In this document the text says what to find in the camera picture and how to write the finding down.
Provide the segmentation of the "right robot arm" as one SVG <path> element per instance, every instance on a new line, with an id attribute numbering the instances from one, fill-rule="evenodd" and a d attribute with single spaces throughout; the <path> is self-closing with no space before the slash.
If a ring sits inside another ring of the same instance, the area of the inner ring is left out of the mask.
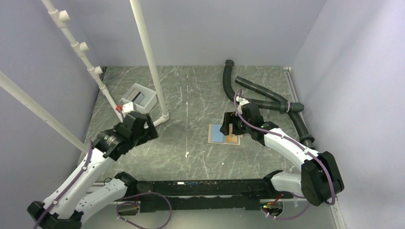
<path id="1" fill-rule="evenodd" d="M 258 106 L 253 103 L 238 105 L 234 112 L 226 112 L 220 132 L 223 135 L 248 134 L 299 169 L 299 174 L 280 171 L 269 175 L 269 181 L 263 185 L 263 192 L 269 198 L 289 192 L 302 196 L 313 206 L 334 205 L 337 194 L 344 190 L 332 153 L 320 153 L 294 140 L 275 123 L 264 121 Z"/>

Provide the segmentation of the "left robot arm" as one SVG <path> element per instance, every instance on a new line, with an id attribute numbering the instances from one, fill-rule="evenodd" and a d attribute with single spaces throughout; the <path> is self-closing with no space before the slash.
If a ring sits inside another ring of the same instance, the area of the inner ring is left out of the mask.
<path id="1" fill-rule="evenodd" d="M 101 131 L 71 175 L 43 201 L 27 208 L 34 228 L 79 229 L 110 202 L 132 200 L 138 193 L 137 180 L 126 172 L 116 174 L 105 187 L 87 194 L 94 182 L 118 159 L 134 147 L 158 137 L 149 114 L 129 112 L 122 122 Z"/>

